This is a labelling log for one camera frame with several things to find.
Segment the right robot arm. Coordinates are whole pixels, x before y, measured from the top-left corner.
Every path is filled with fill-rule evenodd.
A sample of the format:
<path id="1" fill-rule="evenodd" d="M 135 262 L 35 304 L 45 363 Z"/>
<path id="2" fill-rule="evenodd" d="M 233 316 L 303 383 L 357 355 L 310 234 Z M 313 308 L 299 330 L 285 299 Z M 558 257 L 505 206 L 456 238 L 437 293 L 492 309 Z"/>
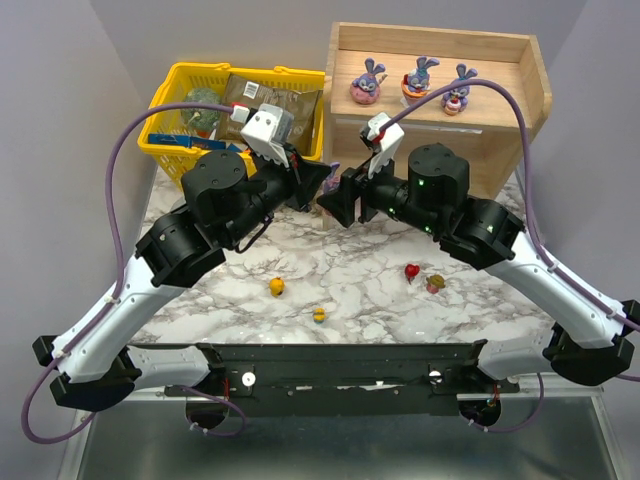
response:
<path id="1" fill-rule="evenodd" d="M 469 170 L 444 145 L 421 146 L 409 155 L 407 179 L 391 165 L 371 175 L 362 164 L 345 170 L 318 203 L 345 228 L 384 213 L 419 229 L 453 259 L 511 285 L 553 319 L 548 332 L 482 343 L 475 365 L 487 377 L 554 372 L 585 386 L 625 377 L 635 350 L 626 336 L 639 322 L 636 303 L 607 297 L 537 252 L 518 216 L 469 195 Z"/>

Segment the yellow duck toy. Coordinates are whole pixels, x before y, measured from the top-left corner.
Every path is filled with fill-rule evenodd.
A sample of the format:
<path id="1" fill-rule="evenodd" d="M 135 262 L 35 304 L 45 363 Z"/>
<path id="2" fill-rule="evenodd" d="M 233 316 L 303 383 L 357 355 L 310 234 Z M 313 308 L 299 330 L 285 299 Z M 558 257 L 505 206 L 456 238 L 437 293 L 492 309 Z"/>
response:
<path id="1" fill-rule="evenodd" d="M 285 288 L 285 282 L 280 277 L 274 277 L 269 282 L 269 291 L 273 297 L 281 296 L 284 293 Z"/>

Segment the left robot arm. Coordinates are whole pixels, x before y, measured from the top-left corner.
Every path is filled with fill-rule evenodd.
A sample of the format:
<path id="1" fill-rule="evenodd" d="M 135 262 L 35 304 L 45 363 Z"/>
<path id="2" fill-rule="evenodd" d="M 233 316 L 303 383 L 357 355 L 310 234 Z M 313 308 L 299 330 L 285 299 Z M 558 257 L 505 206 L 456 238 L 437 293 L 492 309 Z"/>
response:
<path id="1" fill-rule="evenodd" d="M 210 347 L 131 345 L 166 304 L 242 253 L 264 233 L 274 211 L 304 211 L 330 174 L 328 165 L 292 157 L 286 166 L 259 159 L 249 176 L 237 154 L 214 151 L 182 177 L 184 205 L 159 217 L 138 241 L 107 299 L 71 329 L 34 344 L 39 362 L 58 371 L 57 405 L 100 412 L 136 390 L 195 387 L 225 372 Z"/>

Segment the purple bunny with strawberry cake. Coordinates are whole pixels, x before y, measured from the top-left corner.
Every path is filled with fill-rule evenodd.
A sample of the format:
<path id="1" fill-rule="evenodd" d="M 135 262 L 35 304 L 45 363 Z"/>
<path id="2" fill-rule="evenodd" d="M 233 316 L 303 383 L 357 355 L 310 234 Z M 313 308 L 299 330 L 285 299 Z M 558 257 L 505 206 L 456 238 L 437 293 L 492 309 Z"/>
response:
<path id="1" fill-rule="evenodd" d="M 456 66 L 456 74 L 457 78 L 452 82 L 454 88 L 446 92 L 441 99 L 441 107 L 450 116 L 463 112 L 468 106 L 470 87 L 468 85 L 460 86 L 460 83 L 476 77 L 478 72 L 475 68 L 468 68 L 466 64 L 459 63 Z"/>

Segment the small yellow striped toy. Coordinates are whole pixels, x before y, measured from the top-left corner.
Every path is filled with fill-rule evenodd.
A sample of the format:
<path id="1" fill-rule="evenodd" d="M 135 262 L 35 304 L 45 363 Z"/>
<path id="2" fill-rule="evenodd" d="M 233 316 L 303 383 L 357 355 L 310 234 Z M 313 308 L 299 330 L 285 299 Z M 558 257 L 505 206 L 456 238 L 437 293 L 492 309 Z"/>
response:
<path id="1" fill-rule="evenodd" d="M 326 320 L 326 312 L 323 308 L 316 308 L 313 312 L 313 320 L 315 323 L 321 324 Z"/>

